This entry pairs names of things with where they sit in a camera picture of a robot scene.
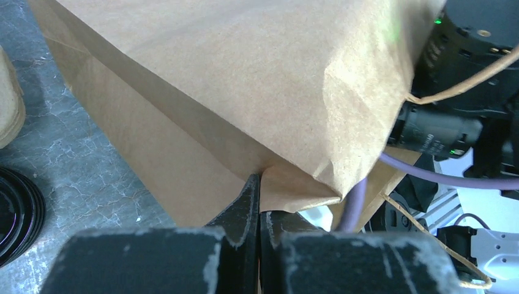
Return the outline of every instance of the white surface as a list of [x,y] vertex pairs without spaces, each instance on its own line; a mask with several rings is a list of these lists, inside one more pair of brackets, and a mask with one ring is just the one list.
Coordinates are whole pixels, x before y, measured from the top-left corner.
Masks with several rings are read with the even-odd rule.
[[[440,162],[443,173],[452,176],[462,176],[472,165],[472,152],[460,159],[449,159]],[[481,217],[492,230],[519,233],[517,212],[519,200],[502,197],[498,190],[479,190],[458,188],[458,195],[463,207],[463,212],[473,213]],[[472,228],[482,228],[474,219],[467,217],[463,225]]]
[[334,215],[328,206],[313,207],[300,211],[299,214],[316,227],[323,228],[327,232],[332,230],[332,221],[334,219]]
[[491,291],[514,294],[519,287],[519,234],[478,229],[472,236],[471,255],[477,267],[496,279]]

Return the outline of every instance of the gray countertop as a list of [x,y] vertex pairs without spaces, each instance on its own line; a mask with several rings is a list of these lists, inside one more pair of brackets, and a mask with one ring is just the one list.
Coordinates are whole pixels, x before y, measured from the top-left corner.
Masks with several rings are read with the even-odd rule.
[[27,111],[18,138],[0,149],[0,165],[30,177],[47,202],[36,243],[0,269],[0,293],[37,293],[79,230],[174,226],[64,86],[25,0],[0,0],[0,45],[17,70]]

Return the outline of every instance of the paper bag handle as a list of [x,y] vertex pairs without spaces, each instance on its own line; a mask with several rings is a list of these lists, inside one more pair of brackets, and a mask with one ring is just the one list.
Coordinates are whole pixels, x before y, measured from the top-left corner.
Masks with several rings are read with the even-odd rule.
[[465,81],[445,90],[441,91],[437,94],[434,94],[432,96],[426,96],[422,98],[415,97],[412,94],[408,94],[406,97],[407,101],[410,101],[415,104],[423,105],[423,104],[429,104],[432,102],[444,100],[447,98],[454,97],[456,95],[465,93],[466,91],[469,91],[473,87],[483,83],[490,77],[496,75],[498,72],[504,70],[505,68],[509,67],[511,64],[513,64],[515,61],[519,59],[519,45],[517,45],[510,53],[506,54],[505,56],[499,58],[494,63],[490,64],[477,74],[471,76],[470,78],[466,79]]

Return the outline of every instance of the black plastic part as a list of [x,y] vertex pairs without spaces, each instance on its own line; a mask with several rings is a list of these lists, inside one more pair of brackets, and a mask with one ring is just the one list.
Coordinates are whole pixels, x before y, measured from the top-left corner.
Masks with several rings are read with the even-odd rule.
[[[435,242],[423,233],[287,234],[280,250],[283,288],[264,293],[442,293],[442,278],[417,258],[423,255],[418,244]],[[444,293],[457,293],[452,282]]]
[[330,234],[299,214],[260,214],[259,183],[251,176],[207,227],[77,234],[62,249],[41,294],[256,294],[258,266],[266,294],[459,289],[449,271],[429,268],[435,265],[428,258],[446,253],[424,234]]
[[[422,154],[414,166],[430,172],[435,171],[433,157],[428,154]],[[438,187],[438,183],[406,175],[396,186],[395,191],[402,195],[410,208],[426,213],[438,192]]]
[[217,293],[258,293],[260,177],[252,175],[240,196],[207,227],[222,227],[226,238],[218,267]]
[[479,118],[465,118],[432,105],[406,102],[387,144],[434,156],[459,158],[476,143],[482,129]]
[[445,161],[447,159],[449,159],[448,157],[443,157],[443,156],[433,156],[435,161],[437,162],[442,162],[442,161]]
[[[462,227],[459,225],[452,225],[450,227],[439,228],[436,237],[454,252],[460,254],[468,261],[477,266],[477,260],[471,256],[471,238],[477,234],[477,230],[471,227]],[[454,268],[458,273],[458,277],[463,281],[478,280],[479,275],[473,270],[464,266],[458,260],[452,258]]]
[[[392,192],[389,197],[409,212],[407,201],[399,193]],[[411,221],[388,202],[384,202],[364,226],[366,232],[410,232]]]
[[284,211],[268,211],[261,213],[261,272],[259,279],[263,293],[283,292],[283,272],[281,264],[280,243],[282,236],[287,233],[320,232],[321,228],[308,223],[300,214]]
[[[422,225],[424,229],[429,231],[429,226],[427,225],[427,221],[425,219],[417,219],[416,221],[418,221],[418,223]],[[413,227],[411,228],[411,232],[421,232],[421,230],[415,225],[413,225]]]
[[501,191],[501,196],[510,198],[510,199],[519,200],[519,191],[517,191],[517,190]]
[[[413,93],[429,96],[459,84],[519,43],[519,2],[447,1],[417,63]],[[507,118],[519,89],[519,62],[456,97],[436,103],[459,116]]]
[[[447,1],[417,62],[411,92],[417,97],[437,94],[509,54],[519,43],[518,15],[516,0],[499,5],[486,0]],[[516,61],[455,97],[431,105],[405,103],[388,145],[443,158],[459,158],[474,147],[479,151],[467,177],[518,177],[518,96]],[[493,120],[514,127],[486,132]]]
[[34,243],[45,213],[38,187],[17,171],[0,167],[0,268]]

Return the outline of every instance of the kraft paper bag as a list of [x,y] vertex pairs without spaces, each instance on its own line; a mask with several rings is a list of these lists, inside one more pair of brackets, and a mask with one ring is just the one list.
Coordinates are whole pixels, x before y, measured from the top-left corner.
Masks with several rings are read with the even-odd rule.
[[25,105],[16,71],[0,46],[0,149],[9,144],[25,122]]
[[[201,222],[252,173],[263,174],[263,211],[342,201],[384,149],[444,1],[29,2],[72,92],[173,218],[174,206],[196,203]],[[138,121],[145,132],[128,130]],[[156,153],[169,160],[181,140],[205,159],[178,152],[161,165]],[[192,162],[200,168],[183,175]],[[229,195],[190,193],[189,204],[164,173],[203,173],[193,191],[213,184]],[[208,198],[220,199],[213,210]]]

